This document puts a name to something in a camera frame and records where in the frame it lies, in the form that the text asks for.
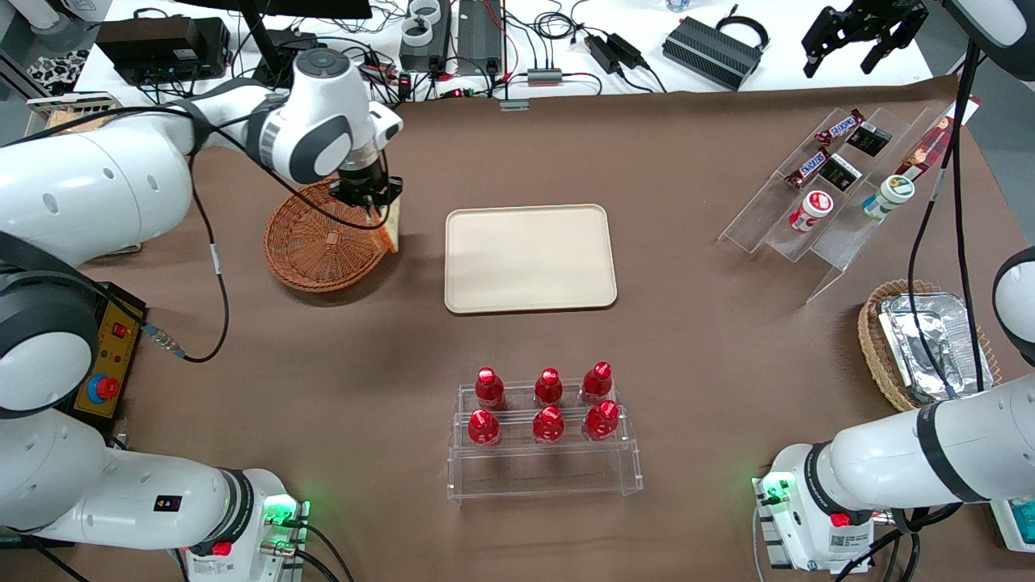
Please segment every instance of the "red label bottle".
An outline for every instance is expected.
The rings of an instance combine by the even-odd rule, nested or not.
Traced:
[[[532,435],[535,442],[550,444],[560,440],[564,434],[564,416],[556,406],[548,406],[532,419]]]
[[[603,440],[618,428],[618,405],[605,400],[589,409],[583,420],[583,436],[588,440]]]
[[[582,388],[579,389],[579,402],[587,406],[600,404],[608,400],[613,383],[611,365],[607,361],[597,362],[583,378]]]
[[[557,406],[561,403],[562,394],[564,386],[561,385],[561,375],[553,368],[543,370],[535,381],[535,405],[539,408]]]
[[[478,406],[485,410],[499,412],[506,410],[507,399],[503,394],[503,380],[489,367],[478,371],[478,379],[474,382],[474,394],[478,397]]]
[[[467,435],[475,444],[496,446],[503,440],[500,435],[500,421],[492,412],[475,410],[471,413],[471,421],[467,425]]]

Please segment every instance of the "red button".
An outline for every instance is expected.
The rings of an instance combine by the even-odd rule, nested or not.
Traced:
[[[115,398],[115,395],[119,394],[119,381],[111,376],[101,378],[97,382],[97,396],[103,400],[111,400]]]

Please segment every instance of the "green light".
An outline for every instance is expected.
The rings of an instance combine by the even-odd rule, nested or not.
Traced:
[[[762,487],[770,497],[787,499],[791,496],[790,489],[794,487],[794,474],[788,472],[773,472],[762,477]]]
[[[291,495],[272,495],[263,502],[263,518],[268,523],[279,525],[284,520],[293,519],[297,508],[298,502]]]

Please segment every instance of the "yellow control panel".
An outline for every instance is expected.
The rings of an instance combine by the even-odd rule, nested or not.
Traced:
[[[109,286],[109,290],[114,292],[117,288],[113,289],[113,287]],[[113,294],[122,298],[125,293]],[[143,318],[144,310],[132,305],[131,302],[139,302],[136,297],[132,299],[135,300],[124,300],[123,302],[135,315]],[[98,305],[97,311],[97,315],[100,316],[97,330],[97,359],[94,361],[90,374],[79,387],[71,408],[81,413],[111,419],[115,415],[115,408],[122,396],[122,386],[129,373],[129,363],[141,331],[140,325],[132,318],[112,303],[105,301],[102,307]],[[91,381],[93,382],[93,400],[90,398]],[[98,385],[101,386],[100,395],[106,397],[103,399],[97,397]]]

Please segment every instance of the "small bottle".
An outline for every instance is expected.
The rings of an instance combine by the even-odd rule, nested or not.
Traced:
[[[494,412],[506,410],[507,399],[503,391],[503,380],[496,375],[496,371],[489,367],[478,371],[478,379],[474,382],[478,406]]]
[[[563,394],[564,386],[561,385],[561,375],[553,368],[543,370],[542,375],[535,381],[536,407],[557,406],[561,403],[561,395]]]
[[[673,12],[685,12],[690,9],[690,0],[666,0],[664,5]]]
[[[557,442],[563,434],[564,416],[556,406],[543,408],[532,419],[532,435],[539,444]]]
[[[583,436],[587,440],[603,440],[618,428],[618,405],[605,400],[589,409],[583,420]]]
[[[881,183],[876,194],[862,203],[862,211],[875,221],[883,221],[892,210],[913,198],[916,186],[906,176],[890,176]]]
[[[607,361],[597,362],[593,370],[587,372],[586,377],[583,378],[583,385],[579,389],[579,402],[586,406],[600,404],[608,400],[613,383],[611,365]]]
[[[829,214],[833,208],[834,199],[830,198],[829,194],[821,190],[814,190],[805,195],[798,209],[791,213],[787,222],[791,224],[791,228],[798,232],[808,232],[812,230],[820,219]]]
[[[500,435],[500,421],[486,410],[475,410],[471,413],[471,421],[467,425],[467,435],[475,444],[496,446],[503,440]]]

